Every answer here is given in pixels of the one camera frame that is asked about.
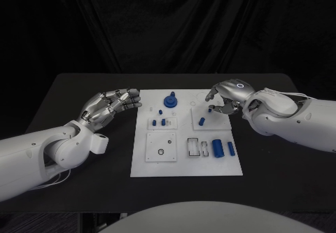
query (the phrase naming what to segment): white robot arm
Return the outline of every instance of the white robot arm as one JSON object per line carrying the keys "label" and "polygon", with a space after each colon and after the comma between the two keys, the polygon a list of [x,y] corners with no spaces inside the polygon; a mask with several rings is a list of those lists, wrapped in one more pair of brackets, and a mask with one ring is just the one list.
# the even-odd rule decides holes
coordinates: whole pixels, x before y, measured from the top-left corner
{"label": "white robot arm", "polygon": [[[0,201],[79,166],[89,151],[105,153],[107,138],[94,131],[109,123],[115,113],[141,106],[136,95],[135,89],[97,93],[86,102],[77,120],[0,141]],[[54,164],[44,165],[43,153]]]}
{"label": "white robot arm", "polygon": [[[283,93],[268,88],[255,92],[239,79],[217,83],[206,101],[218,93],[224,105],[216,112],[233,114],[242,108],[242,118],[262,135],[278,135],[286,141],[325,152],[336,152],[336,101],[317,100],[299,93]],[[288,96],[305,97],[293,101]]]}

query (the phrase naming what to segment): blue cylinder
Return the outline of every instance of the blue cylinder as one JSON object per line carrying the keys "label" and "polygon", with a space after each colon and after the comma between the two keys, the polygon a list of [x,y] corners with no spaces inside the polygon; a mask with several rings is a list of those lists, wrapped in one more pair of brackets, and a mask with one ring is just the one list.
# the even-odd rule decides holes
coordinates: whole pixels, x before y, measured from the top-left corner
{"label": "blue cylinder", "polygon": [[223,157],[223,150],[221,150],[221,141],[220,141],[220,139],[216,139],[216,140],[211,141],[211,147],[213,147],[214,157],[216,158]]}
{"label": "blue cylinder", "polygon": [[198,125],[201,126],[204,124],[204,118],[200,118]]}
{"label": "blue cylinder", "polygon": [[227,147],[229,147],[229,154],[230,156],[234,156],[234,149],[233,149],[233,145],[231,145],[231,142],[227,142]]}
{"label": "blue cylinder", "polygon": [[171,91],[169,96],[162,100],[162,104],[167,108],[172,108],[177,105],[177,98],[174,97],[174,92]]}

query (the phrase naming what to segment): white cable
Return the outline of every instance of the white cable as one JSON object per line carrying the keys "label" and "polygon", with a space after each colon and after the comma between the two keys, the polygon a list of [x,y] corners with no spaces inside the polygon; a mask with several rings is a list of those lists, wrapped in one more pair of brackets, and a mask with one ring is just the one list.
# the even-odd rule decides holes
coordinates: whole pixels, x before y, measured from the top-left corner
{"label": "white cable", "polygon": [[289,96],[299,96],[299,97],[305,97],[305,98],[308,98],[308,99],[312,99],[312,100],[315,100],[315,98],[312,98],[312,97],[308,97],[305,94],[302,94],[302,93],[293,93],[293,92],[279,92],[279,91],[275,91],[275,90],[272,90],[272,89],[269,89],[269,88],[263,88],[263,90],[269,90],[269,91],[273,91],[273,92],[276,92],[276,93],[279,93],[279,94],[283,94],[283,95],[289,95]]}
{"label": "white cable", "polygon": [[66,176],[66,178],[64,178],[61,181],[57,182],[57,180],[58,180],[58,178],[60,178],[60,174],[58,174],[58,177],[57,177],[57,179],[53,181],[53,183],[40,185],[40,186],[31,188],[30,190],[35,190],[35,189],[40,189],[40,188],[45,188],[45,187],[48,187],[48,186],[51,186],[51,185],[54,185],[54,184],[63,182],[63,181],[67,179],[67,177],[70,176],[71,170],[69,169],[67,171],[69,171],[67,176]]}

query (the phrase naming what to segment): floor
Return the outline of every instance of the floor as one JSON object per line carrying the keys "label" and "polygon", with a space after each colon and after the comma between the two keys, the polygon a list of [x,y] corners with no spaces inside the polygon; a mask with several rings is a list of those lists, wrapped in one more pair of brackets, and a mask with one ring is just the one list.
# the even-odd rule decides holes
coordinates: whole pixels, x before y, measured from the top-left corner
{"label": "floor", "polygon": [[[336,233],[336,212],[276,212],[324,233]],[[76,233],[77,214],[0,214],[0,233]]]}

